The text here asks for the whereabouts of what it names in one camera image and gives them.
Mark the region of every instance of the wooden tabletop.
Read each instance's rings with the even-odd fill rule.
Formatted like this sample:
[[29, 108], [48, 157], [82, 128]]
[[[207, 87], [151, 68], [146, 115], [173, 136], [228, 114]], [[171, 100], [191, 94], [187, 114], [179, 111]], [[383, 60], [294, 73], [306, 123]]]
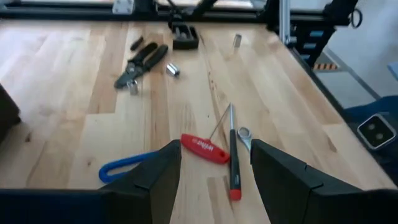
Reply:
[[[362, 189], [395, 187], [264, 25], [195, 26], [199, 49], [173, 51], [166, 23], [0, 21], [0, 82], [23, 120], [1, 145], [0, 187], [97, 189], [103, 164], [182, 133], [207, 138], [230, 102], [255, 138]], [[140, 35], [170, 48], [131, 96], [113, 83]], [[227, 150], [228, 138], [226, 119], [212, 140]], [[230, 202], [228, 166], [182, 150], [171, 223], [269, 222], [240, 142], [238, 154], [243, 197]]]

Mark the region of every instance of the red screwdriver handle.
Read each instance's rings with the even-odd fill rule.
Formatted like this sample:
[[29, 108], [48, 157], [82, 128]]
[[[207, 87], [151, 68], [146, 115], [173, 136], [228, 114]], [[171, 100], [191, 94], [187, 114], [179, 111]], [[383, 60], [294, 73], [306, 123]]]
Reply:
[[210, 140], [198, 138], [190, 134], [182, 134], [181, 144], [196, 155], [211, 162], [225, 164], [229, 161], [229, 154], [211, 143]]

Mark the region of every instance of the screwdriver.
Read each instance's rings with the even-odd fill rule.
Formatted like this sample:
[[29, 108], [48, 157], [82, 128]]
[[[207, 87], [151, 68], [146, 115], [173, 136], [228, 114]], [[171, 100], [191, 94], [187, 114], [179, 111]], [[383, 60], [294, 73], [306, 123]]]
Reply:
[[241, 172], [239, 170], [238, 148], [236, 147], [236, 131], [234, 129], [234, 106], [229, 105], [231, 130], [229, 131], [229, 150], [231, 162], [229, 163], [229, 196], [231, 200], [237, 201], [242, 197]]
[[216, 146], [211, 142], [211, 137], [213, 137], [217, 127], [220, 125], [223, 120], [224, 115], [228, 111], [228, 107], [225, 109], [225, 112], [221, 116], [218, 121], [216, 127], [210, 135], [209, 139], [202, 139], [197, 136], [191, 134], [182, 134], [181, 135], [181, 144], [185, 146], [188, 150], [192, 151], [196, 155], [203, 157], [211, 162], [215, 162], [218, 164], [225, 164], [229, 161], [229, 154], [224, 152], [220, 147]]

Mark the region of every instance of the blue handle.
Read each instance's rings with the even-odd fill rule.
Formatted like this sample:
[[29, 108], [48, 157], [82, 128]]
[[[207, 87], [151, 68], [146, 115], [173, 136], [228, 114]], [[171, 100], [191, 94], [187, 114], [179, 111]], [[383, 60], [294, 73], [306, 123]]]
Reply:
[[101, 169], [98, 172], [99, 179], [102, 180], [104, 183], [110, 183], [120, 177], [122, 177], [124, 174], [127, 174], [128, 171], [126, 172], [120, 172], [118, 174], [113, 174], [113, 175], [108, 175], [107, 173], [113, 169], [124, 167], [127, 165], [135, 164], [137, 162], [142, 162], [146, 159], [152, 158], [156, 156], [159, 152], [154, 151], [154, 152], [147, 152], [144, 154], [139, 154], [137, 156], [132, 156], [128, 157], [125, 159], [120, 159], [118, 161], [113, 161], [110, 163], [107, 163], [101, 167]]

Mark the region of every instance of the wooden workbench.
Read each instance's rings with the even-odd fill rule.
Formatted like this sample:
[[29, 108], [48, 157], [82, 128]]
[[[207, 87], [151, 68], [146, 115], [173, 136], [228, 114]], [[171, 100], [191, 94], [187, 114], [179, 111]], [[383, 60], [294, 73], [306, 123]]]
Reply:
[[[97, 189], [109, 161], [182, 133], [207, 138], [229, 102], [255, 138], [362, 189], [395, 187], [275, 34], [262, 25], [196, 28], [198, 50], [172, 51], [166, 23], [1, 21], [0, 82], [23, 123], [1, 145], [0, 187]], [[130, 96], [113, 82], [140, 35], [170, 50]], [[168, 62], [179, 79], [165, 74]], [[213, 142], [227, 149], [228, 136], [226, 120]], [[238, 152], [243, 198], [230, 203], [228, 166], [183, 149], [171, 223], [269, 222], [240, 142]]]

